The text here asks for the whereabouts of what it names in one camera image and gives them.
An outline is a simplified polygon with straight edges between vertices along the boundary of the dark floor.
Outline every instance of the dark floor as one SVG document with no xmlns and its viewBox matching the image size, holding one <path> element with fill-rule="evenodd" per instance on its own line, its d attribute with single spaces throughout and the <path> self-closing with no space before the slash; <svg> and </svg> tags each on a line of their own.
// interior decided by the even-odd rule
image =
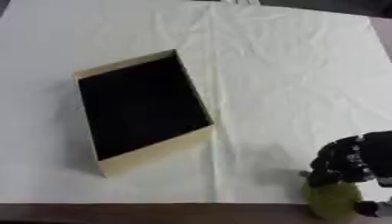
<svg viewBox="0 0 392 224">
<path fill-rule="evenodd" d="M 335 11 L 370 17 L 392 17 L 392 0 L 262 0 L 263 4 L 304 8 L 317 11 Z"/>
<path fill-rule="evenodd" d="M 307 206 L 279 204 L 0 205 L 0 223 L 322 224 Z M 387 224 L 358 217 L 335 224 Z"/>
</svg>

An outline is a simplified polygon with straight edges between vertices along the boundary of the cardboard box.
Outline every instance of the cardboard box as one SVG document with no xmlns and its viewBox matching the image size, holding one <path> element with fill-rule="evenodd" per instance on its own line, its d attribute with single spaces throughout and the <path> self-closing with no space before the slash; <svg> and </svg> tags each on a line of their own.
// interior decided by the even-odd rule
<svg viewBox="0 0 392 224">
<path fill-rule="evenodd" d="M 74 73 L 107 175 L 206 141 L 213 124 L 176 51 Z"/>
</svg>

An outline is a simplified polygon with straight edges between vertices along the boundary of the green ball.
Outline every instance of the green ball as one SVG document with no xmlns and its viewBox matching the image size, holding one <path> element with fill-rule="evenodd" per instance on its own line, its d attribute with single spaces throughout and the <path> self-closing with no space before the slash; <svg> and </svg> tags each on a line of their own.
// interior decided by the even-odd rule
<svg viewBox="0 0 392 224">
<path fill-rule="evenodd" d="M 302 194 L 311 210 L 318 217 L 329 221 L 353 219 L 356 215 L 354 203 L 362 201 L 360 189 L 348 183 L 311 188 L 306 182 Z"/>
</svg>

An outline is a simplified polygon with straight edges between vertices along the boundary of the white tablecloth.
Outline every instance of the white tablecloth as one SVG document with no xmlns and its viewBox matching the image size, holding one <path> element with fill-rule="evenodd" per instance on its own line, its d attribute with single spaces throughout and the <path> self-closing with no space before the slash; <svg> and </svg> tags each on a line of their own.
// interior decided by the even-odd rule
<svg viewBox="0 0 392 224">
<path fill-rule="evenodd" d="M 72 72 L 178 49 L 211 139 L 96 175 Z M 392 129 L 392 66 L 366 17 L 225 3 L 18 0 L 0 19 L 0 202 L 302 203 L 318 149 Z M 389 190 L 362 186 L 368 199 Z"/>
</svg>

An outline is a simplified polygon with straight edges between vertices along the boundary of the box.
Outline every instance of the box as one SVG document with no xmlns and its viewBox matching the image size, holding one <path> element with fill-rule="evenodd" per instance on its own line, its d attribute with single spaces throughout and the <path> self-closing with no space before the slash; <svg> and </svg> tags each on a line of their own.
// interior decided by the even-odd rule
<svg viewBox="0 0 392 224">
<path fill-rule="evenodd" d="M 213 121 L 175 50 L 74 73 L 106 175 L 207 141 Z"/>
</svg>

